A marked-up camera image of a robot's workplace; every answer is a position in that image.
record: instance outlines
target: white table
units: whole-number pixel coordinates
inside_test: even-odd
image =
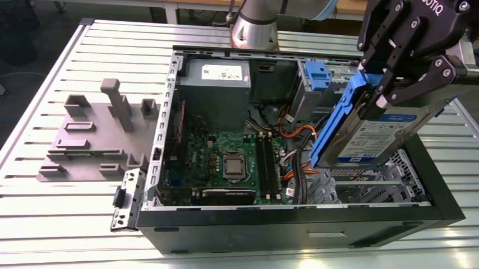
[[[467,219],[375,249],[163,256],[140,233],[111,233],[119,182],[40,183],[37,169],[63,123],[63,102],[108,102],[100,81],[117,78],[129,103],[161,103],[171,46],[228,47],[229,32],[201,26],[96,21],[81,25],[0,152],[0,264],[151,268],[479,267],[478,126],[455,101],[419,134]],[[280,50],[359,55],[346,36],[279,33]]]

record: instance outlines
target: wire bundle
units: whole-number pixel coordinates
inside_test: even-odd
[[[245,121],[256,131],[259,131],[259,132],[270,132],[271,131],[271,128],[260,126],[257,121],[255,121],[251,117],[247,117]]]
[[[316,129],[319,130],[322,128],[323,123],[328,120],[328,118],[330,118],[330,115],[326,115],[318,121],[315,130]],[[296,153],[292,157],[294,188],[295,188],[292,202],[299,205],[307,203],[308,184],[306,182],[306,172],[303,170],[303,164],[300,163],[300,157],[303,154],[304,147],[311,140],[311,134],[312,134],[312,132],[310,132],[308,135],[303,138],[303,141],[296,149]]]
[[[314,170],[304,170],[304,174],[308,175],[319,175],[320,173],[318,171]],[[290,172],[287,172],[287,174],[284,175],[284,180],[290,180],[294,177],[294,172],[292,170]]]
[[[279,132],[280,132],[282,136],[286,137],[286,138],[292,138],[292,137],[296,137],[306,129],[310,129],[312,135],[315,136],[315,139],[318,139],[316,130],[311,125],[299,126],[298,129],[295,131],[292,131],[291,133],[287,133],[287,132],[283,131],[283,120],[284,120],[286,115],[288,114],[288,112],[290,112],[290,107],[287,107],[286,113],[284,113],[283,117],[278,121]]]

